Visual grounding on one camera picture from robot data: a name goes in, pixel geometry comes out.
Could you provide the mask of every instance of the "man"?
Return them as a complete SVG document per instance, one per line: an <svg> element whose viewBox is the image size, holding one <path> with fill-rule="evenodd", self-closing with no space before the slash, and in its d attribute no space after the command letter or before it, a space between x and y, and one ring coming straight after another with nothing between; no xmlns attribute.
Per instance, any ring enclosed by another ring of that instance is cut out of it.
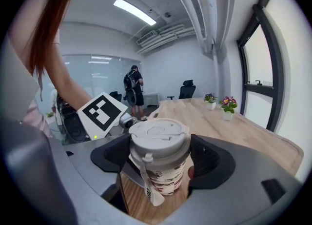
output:
<svg viewBox="0 0 312 225"><path fill-rule="evenodd" d="M134 117L136 116L136 106L137 106L139 115L141 117L141 121L146 121L147 118L143 112L144 99L143 99L143 94L141 90L141 86L143 86L143 78L141 76L141 73L138 71L138 67L136 65L133 65L131 67L131 71L129 72L129 75L132 75L133 79L136 82L136 85L133 88L136 93L136 104L135 106L131 107L132 116Z"/></svg>

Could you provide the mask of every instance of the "glass partition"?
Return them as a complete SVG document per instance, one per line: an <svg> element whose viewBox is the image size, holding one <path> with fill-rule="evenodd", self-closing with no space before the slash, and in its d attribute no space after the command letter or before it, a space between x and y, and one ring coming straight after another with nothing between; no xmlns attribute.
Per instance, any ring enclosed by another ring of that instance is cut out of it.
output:
<svg viewBox="0 0 312 225"><path fill-rule="evenodd" d="M64 63L72 79L79 84L92 98L102 92L111 93L117 91L124 96L123 78L129 72L132 65L138 66L142 73L140 61L99 55L65 55ZM42 114L51 112L50 94L53 84L45 72L42 77L43 91L40 101L40 93L36 95L39 110Z"/></svg>

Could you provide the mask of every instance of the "black backpack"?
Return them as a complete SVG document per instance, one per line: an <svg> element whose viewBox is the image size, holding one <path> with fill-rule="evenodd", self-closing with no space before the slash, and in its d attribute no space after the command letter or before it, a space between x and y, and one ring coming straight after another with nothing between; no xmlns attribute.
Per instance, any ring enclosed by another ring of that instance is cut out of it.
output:
<svg viewBox="0 0 312 225"><path fill-rule="evenodd" d="M123 84L125 86L126 91L133 89L137 84L137 82L135 81L132 75L134 72L135 72L134 70L129 71L123 79Z"/></svg>

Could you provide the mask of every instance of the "window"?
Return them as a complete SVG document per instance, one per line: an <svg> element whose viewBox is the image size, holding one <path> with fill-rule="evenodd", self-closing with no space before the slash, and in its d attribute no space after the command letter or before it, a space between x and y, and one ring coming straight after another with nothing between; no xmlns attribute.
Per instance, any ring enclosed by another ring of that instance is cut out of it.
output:
<svg viewBox="0 0 312 225"><path fill-rule="evenodd" d="M253 15L237 41L243 72L240 113L274 131L284 94L284 67L280 47L263 7L253 6Z"/></svg>

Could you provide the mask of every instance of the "white cup lid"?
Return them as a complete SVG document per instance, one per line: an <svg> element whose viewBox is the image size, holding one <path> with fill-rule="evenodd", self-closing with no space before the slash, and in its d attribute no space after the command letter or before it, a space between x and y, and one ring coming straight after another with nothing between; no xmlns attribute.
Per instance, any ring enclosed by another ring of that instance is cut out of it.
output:
<svg viewBox="0 0 312 225"><path fill-rule="evenodd" d="M152 153L153 158L172 156L184 145L189 127L181 122L166 118L156 118L136 123L129 129L136 151L145 155Z"/></svg>

